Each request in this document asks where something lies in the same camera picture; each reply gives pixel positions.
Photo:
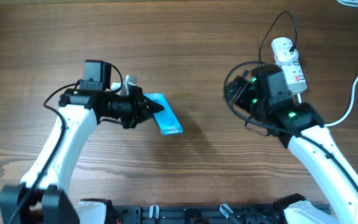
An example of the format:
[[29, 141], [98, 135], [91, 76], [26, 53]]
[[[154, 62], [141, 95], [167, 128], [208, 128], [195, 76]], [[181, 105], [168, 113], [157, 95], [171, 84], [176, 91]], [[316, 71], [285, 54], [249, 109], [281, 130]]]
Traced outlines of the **Galaxy smartphone with teal screen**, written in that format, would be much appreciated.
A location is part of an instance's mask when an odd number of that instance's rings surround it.
[[154, 120], [163, 136], [183, 134], [183, 128], [162, 93], [144, 93], [150, 100], [162, 105], [164, 109], [154, 114]]

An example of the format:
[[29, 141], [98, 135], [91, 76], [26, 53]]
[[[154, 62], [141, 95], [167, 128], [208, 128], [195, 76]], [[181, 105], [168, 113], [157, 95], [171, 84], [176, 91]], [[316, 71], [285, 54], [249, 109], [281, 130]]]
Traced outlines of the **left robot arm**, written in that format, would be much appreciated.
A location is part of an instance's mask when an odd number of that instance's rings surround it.
[[[72, 205], [68, 189], [73, 169], [90, 134], [104, 121], [135, 128], [163, 111], [140, 87], [120, 82], [110, 87], [115, 65], [86, 60], [84, 77], [61, 87], [55, 109], [55, 126], [33, 166], [18, 185], [6, 185], [0, 193], [3, 223], [122, 223], [110, 200], [86, 198]], [[127, 88], [125, 95], [119, 92]]]

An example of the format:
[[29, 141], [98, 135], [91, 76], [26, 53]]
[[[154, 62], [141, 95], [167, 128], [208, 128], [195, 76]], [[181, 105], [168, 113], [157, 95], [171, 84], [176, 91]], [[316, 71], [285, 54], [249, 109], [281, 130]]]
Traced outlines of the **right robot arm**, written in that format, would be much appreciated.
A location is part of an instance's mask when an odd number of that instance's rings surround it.
[[358, 223], [358, 175], [337, 147], [330, 130], [308, 103], [295, 103], [285, 75], [277, 65], [256, 62], [251, 78], [232, 79], [235, 66], [223, 84], [230, 110], [247, 124], [277, 137], [312, 175], [335, 211], [332, 217], [300, 194], [274, 203], [279, 223]]

